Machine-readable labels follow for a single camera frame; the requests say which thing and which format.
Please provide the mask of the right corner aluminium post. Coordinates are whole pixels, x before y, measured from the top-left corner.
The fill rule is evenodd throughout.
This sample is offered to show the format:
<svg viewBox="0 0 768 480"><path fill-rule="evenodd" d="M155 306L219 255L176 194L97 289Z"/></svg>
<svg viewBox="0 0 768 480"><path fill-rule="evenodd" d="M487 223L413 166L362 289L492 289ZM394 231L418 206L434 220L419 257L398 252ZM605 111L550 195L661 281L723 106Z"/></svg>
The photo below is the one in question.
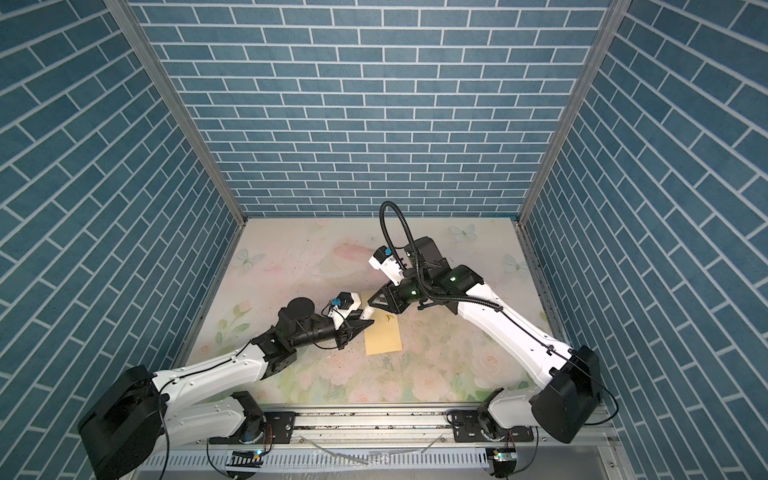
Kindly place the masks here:
<svg viewBox="0 0 768 480"><path fill-rule="evenodd" d="M525 225L531 217L546 180L557 162L565 140L573 127L579 110L589 93L590 87L630 5L630 0L616 0L609 4L609 8L595 36L594 44L589 49L579 77L574 84L573 91L560 116L557 128L550 139L547 150L542 156L541 163L532 178L531 186L525 195L518 215L518 223L520 225Z"/></svg>

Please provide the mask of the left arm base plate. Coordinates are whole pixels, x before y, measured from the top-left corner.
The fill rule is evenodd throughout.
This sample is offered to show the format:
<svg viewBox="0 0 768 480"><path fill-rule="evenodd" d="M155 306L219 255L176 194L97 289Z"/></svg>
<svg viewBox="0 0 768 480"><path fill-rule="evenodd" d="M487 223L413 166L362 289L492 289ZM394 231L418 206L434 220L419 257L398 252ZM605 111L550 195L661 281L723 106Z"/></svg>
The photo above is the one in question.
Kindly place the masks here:
<svg viewBox="0 0 768 480"><path fill-rule="evenodd" d="M271 445L289 444L293 436L297 414L293 411L267 411L260 418L249 416L236 431L228 436L210 439L214 445Z"/></svg>

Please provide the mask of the corner aluminium post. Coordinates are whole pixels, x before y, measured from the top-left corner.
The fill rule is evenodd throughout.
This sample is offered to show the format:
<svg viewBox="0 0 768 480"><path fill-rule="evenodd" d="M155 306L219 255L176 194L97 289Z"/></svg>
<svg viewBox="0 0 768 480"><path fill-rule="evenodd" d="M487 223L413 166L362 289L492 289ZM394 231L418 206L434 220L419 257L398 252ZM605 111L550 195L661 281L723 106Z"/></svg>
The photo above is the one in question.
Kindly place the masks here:
<svg viewBox="0 0 768 480"><path fill-rule="evenodd" d="M531 217L546 180L557 162L565 140L573 127L579 110L589 93L590 87L630 5L630 0L616 0L609 4L609 8L595 36L594 44L589 49L579 77L574 84L573 91L560 116L557 128L550 139L547 150L542 156L541 163L532 178L531 186L525 195L518 215L518 223L520 225L525 225Z"/></svg>
<svg viewBox="0 0 768 480"><path fill-rule="evenodd" d="M230 214L238 226L243 227L247 221L244 210L225 180L210 149L191 118L129 2L105 0L104 3L197 156L199 163L213 182Z"/></svg>

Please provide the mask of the yellow envelope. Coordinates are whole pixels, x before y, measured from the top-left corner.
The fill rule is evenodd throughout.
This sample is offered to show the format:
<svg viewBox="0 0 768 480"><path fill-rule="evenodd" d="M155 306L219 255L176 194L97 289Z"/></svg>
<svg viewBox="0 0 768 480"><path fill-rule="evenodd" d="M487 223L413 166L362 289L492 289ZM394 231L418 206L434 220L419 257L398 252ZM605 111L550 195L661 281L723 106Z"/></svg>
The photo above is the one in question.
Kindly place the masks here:
<svg viewBox="0 0 768 480"><path fill-rule="evenodd" d="M372 290L360 294L362 306L365 308ZM403 344L398 318L395 314L375 309L375 323L364 331L365 353L367 356L400 352Z"/></svg>

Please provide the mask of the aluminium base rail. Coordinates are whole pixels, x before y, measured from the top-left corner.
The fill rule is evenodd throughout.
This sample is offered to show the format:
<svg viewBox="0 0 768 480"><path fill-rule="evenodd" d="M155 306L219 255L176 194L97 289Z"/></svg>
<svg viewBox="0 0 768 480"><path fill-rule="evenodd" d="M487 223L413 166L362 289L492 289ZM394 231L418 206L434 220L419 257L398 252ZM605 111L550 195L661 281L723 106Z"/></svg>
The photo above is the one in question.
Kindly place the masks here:
<svg viewBox="0 0 768 480"><path fill-rule="evenodd" d="M293 411L297 414L289 444L299 444L300 436L330 443L363 444L415 442L441 434L445 434L450 443L457 443L445 419L445 413L452 409L487 413L504 429L515 426L539 428L545 436L551 439L555 437L544 429L543 423L534 419L528 404L519 402L504 405L502 413L507 417L501 421L491 416L491 409L485 404L275 407L262 410L259 407L246 408L229 397L166 414L161 425L163 430L150 437L150 452L158 454L167 446L178 447L203 443L213 437L228 437L247 417L260 418L267 411Z"/></svg>

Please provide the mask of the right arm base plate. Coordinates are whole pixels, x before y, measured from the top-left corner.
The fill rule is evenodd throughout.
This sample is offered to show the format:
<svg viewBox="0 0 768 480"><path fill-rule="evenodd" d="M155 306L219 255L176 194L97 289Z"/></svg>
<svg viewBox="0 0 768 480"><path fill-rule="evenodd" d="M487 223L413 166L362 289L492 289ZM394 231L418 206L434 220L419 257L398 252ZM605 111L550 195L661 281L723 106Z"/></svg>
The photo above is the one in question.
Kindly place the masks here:
<svg viewBox="0 0 768 480"><path fill-rule="evenodd" d="M504 429L498 426L489 414L477 410L448 410L445 419L457 443L513 443L532 442L535 439L531 427L515 426Z"/></svg>

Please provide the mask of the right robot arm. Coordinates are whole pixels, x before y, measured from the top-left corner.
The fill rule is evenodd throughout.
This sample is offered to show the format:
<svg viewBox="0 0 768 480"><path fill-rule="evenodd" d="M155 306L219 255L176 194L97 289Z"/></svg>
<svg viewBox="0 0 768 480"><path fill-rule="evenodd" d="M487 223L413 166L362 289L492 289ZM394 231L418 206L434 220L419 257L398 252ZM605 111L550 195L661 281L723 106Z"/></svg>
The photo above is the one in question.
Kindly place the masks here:
<svg viewBox="0 0 768 480"><path fill-rule="evenodd" d="M587 425L601 400L600 360L589 347L575 349L528 321L465 265L451 266L434 241L422 237L398 256L381 246L370 265L388 282L369 300L393 314L416 304L444 306L482 330L528 373L532 387L498 389L479 409L489 430L538 426L568 444Z"/></svg>

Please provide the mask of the left corner aluminium post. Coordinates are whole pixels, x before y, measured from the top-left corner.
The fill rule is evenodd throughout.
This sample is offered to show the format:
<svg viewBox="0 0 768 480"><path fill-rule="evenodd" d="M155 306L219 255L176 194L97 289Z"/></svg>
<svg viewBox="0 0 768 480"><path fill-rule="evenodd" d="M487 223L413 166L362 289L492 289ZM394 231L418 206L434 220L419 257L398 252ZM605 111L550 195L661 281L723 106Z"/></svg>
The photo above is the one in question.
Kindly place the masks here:
<svg viewBox="0 0 768 480"><path fill-rule="evenodd" d="M104 3L197 156L199 163L213 182L230 214L238 226L243 227L247 221L244 210L225 180L210 149L191 118L129 2L105 0Z"/></svg>

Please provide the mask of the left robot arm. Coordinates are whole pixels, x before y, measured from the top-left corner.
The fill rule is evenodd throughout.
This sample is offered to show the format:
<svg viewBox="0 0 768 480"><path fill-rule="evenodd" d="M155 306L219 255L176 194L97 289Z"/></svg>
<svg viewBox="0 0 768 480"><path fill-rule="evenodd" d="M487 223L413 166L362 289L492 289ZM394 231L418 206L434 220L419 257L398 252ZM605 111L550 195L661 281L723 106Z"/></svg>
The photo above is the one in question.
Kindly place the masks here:
<svg viewBox="0 0 768 480"><path fill-rule="evenodd" d="M276 325L233 352L177 369L125 370L78 423L95 476L118 479L172 444L259 440L264 415L237 388L278 374L296 361L301 347L344 349L373 325L373 313L356 293L340 293L326 314L297 297L279 310Z"/></svg>

